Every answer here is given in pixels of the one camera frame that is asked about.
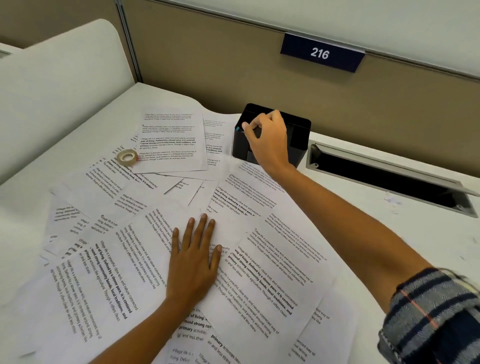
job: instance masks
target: black box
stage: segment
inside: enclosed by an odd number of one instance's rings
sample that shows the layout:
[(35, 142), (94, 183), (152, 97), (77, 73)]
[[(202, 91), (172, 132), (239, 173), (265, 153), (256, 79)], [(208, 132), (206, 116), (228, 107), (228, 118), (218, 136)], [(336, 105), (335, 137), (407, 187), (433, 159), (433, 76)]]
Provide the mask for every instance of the black box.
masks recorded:
[[(257, 115), (261, 114), (262, 112), (268, 114), (272, 111), (273, 109), (269, 109), (263, 106), (247, 104), (247, 106), (243, 110), (243, 113), (240, 116), (237, 125), (235, 125), (232, 156), (258, 164), (252, 150), (250, 149), (250, 145), (241, 125), (244, 121), (250, 123), (253, 119), (255, 119), (255, 117), (257, 117)], [(305, 152), (308, 149), (308, 140), (310, 136), (310, 128), (312, 127), (312, 122), (308, 119), (287, 114), (286, 112), (280, 112), (280, 114), (282, 115), (282, 118), (285, 121), (285, 126), (287, 127), (288, 161), (295, 167), (298, 167), (301, 159), (303, 158)], [(262, 134), (261, 128), (255, 128), (254, 131), (257, 137), (260, 137), (260, 135)]]

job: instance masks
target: desk surface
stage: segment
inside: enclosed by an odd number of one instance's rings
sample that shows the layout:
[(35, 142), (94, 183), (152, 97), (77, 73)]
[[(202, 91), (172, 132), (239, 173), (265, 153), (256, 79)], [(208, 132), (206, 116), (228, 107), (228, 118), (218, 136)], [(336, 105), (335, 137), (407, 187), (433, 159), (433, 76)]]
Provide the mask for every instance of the desk surface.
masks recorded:
[[(50, 200), (49, 188), (68, 173), (95, 161), (109, 145), (134, 133), (144, 105), (170, 107), (199, 106), (183, 95), (144, 84), (136, 84), (78, 129), (39, 156), (0, 186), (0, 305), (10, 300), (37, 267), (37, 253), (43, 237)], [(480, 192), (480, 179), (439, 167), (394, 156), (374, 149), (311, 133), (310, 139), (337, 146), (413, 169), (454, 180)], [(435, 266), (448, 267), (480, 282), (480, 219), (396, 196), (400, 205), (385, 200), (386, 192), (305, 168), (299, 170), (359, 207), (395, 231)], [(480, 212), (480, 197), (471, 197)], [(345, 268), (335, 283), (360, 310), (360, 321), (349, 362), (385, 363), (376, 349), (377, 334), (384, 314), (373, 297)], [(14, 318), (7, 308), (0, 309), (0, 362), (11, 362), (13, 345), (7, 327)]]

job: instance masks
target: plaid shirt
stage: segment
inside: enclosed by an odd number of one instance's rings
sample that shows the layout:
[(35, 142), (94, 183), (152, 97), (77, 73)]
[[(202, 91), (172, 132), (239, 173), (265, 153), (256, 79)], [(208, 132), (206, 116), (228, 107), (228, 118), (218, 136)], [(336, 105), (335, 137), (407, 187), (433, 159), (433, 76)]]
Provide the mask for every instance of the plaid shirt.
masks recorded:
[(397, 287), (379, 337), (392, 364), (480, 364), (480, 293), (448, 269), (424, 269)]

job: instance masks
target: hand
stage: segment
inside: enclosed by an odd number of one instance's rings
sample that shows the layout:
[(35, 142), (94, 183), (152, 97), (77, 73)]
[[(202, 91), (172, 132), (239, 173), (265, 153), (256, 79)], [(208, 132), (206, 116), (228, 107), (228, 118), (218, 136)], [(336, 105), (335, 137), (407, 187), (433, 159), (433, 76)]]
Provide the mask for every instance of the hand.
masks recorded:
[[(257, 126), (262, 128), (260, 138), (253, 131)], [(250, 124), (244, 122), (242, 128), (257, 162), (274, 180), (293, 167), (288, 162), (287, 128), (278, 110), (260, 114)]]
[(210, 239), (215, 220), (211, 219), (204, 232), (207, 215), (203, 214), (192, 237), (195, 219), (188, 220), (179, 251), (179, 230), (173, 229), (172, 255), (167, 279), (166, 300), (174, 301), (188, 315), (207, 294), (216, 280), (222, 246), (217, 245), (208, 264)]

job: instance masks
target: masking tape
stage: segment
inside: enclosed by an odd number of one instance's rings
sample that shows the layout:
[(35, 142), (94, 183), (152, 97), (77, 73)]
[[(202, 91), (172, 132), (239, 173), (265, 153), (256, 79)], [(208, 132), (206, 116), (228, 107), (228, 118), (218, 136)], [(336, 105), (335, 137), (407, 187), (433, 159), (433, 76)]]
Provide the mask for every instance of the masking tape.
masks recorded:
[(125, 149), (117, 154), (117, 161), (121, 166), (131, 167), (138, 161), (138, 154), (133, 149)]

